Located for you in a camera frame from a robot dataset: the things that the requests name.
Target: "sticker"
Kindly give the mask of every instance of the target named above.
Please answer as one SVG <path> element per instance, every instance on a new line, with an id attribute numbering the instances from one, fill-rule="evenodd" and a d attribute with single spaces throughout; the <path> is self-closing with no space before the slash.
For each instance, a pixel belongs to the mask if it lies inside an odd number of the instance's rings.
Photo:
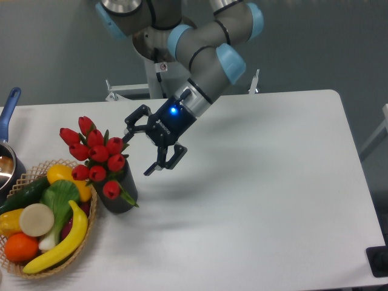
<path id="1" fill-rule="evenodd" d="M 157 73 L 162 73 L 167 71 L 167 63 L 166 62 L 159 62 L 155 64 L 155 71 Z"/>

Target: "gray wall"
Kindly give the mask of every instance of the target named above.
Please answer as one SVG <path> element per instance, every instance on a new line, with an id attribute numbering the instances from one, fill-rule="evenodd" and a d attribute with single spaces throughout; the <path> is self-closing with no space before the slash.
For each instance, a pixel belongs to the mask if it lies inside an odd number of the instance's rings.
<path id="1" fill-rule="evenodd" d="M 205 0 L 184 1 L 184 14 L 213 19 Z M 359 148 L 388 103 L 388 1 L 255 0 L 265 29 L 237 51 L 247 73 L 226 94 L 245 93 L 256 69 L 261 91 L 334 89 L 343 99 Z M 146 82 L 130 39 L 108 35 L 95 0 L 0 1 L 0 106 L 22 88 L 20 104 L 103 101 L 111 85 Z M 388 212 L 388 141 L 363 167 L 379 212 Z"/>

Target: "tulip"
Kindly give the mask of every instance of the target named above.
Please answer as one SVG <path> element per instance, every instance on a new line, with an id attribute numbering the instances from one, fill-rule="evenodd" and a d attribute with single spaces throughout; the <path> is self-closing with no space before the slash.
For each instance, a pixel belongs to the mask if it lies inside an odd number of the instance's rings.
<path id="1" fill-rule="evenodd" d="M 84 144 L 72 144 L 69 151 L 78 161 L 85 161 L 89 157 L 89 148 Z"/>
<path id="2" fill-rule="evenodd" d="M 68 146 L 78 144 L 80 142 L 79 135 L 74 130 L 61 128 L 59 136 L 66 142 Z"/>
<path id="3" fill-rule="evenodd" d="M 89 178 L 94 182 L 100 182 L 107 176 L 107 171 L 103 166 L 93 166 L 89 171 Z"/>
<path id="4" fill-rule="evenodd" d="M 120 195 L 121 189 L 117 181 L 108 181 L 102 188 L 102 192 L 109 199 L 115 199 Z"/>
<path id="5" fill-rule="evenodd" d="M 96 128 L 93 121 L 91 121 L 90 118 L 86 116 L 78 118 L 78 125 L 84 136 L 86 136 L 87 132 L 90 132 Z"/>
<path id="6" fill-rule="evenodd" d="M 89 178 L 89 168 L 84 165 L 78 165 L 72 170 L 74 180 L 86 180 Z"/>
<path id="7" fill-rule="evenodd" d="M 108 159 L 108 169 L 113 172 L 120 171 L 125 164 L 125 158 L 122 156 L 122 154 L 118 153 L 117 155 L 111 156 Z"/>
<path id="8" fill-rule="evenodd" d="M 121 138 L 110 138 L 107 142 L 107 148 L 111 156 L 121 153 L 122 150 L 122 139 Z"/>
<path id="9" fill-rule="evenodd" d="M 107 147 L 96 145 L 89 150 L 89 157 L 96 162 L 105 162 L 109 158 Z"/>
<path id="10" fill-rule="evenodd" d="M 102 133 L 98 129 L 94 129 L 87 136 L 86 142 L 89 147 L 103 146 L 104 137 L 102 136 Z"/>

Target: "cucumber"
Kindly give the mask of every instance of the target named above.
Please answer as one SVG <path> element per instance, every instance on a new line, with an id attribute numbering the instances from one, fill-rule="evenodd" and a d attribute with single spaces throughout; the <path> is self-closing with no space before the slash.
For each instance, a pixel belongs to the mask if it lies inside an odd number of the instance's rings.
<path id="1" fill-rule="evenodd" d="M 39 203 L 43 191 L 50 186 L 46 176 L 32 181 L 23 189 L 17 191 L 14 195 L 9 196 L 0 206 L 0 215 L 15 209 L 25 208 L 30 204 Z"/>

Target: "bok choy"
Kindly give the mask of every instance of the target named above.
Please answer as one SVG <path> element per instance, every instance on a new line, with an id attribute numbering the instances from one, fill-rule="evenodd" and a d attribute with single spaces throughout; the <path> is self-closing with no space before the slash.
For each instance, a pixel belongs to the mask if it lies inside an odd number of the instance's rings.
<path id="1" fill-rule="evenodd" d="M 61 230 L 72 217 L 72 208 L 69 201 L 74 200 L 79 203 L 79 191 L 74 183 L 67 180 L 58 180 L 47 188 L 41 198 L 41 203 L 45 204 L 54 213 L 54 225 L 39 242 L 39 249 L 46 252 L 59 244 Z"/>

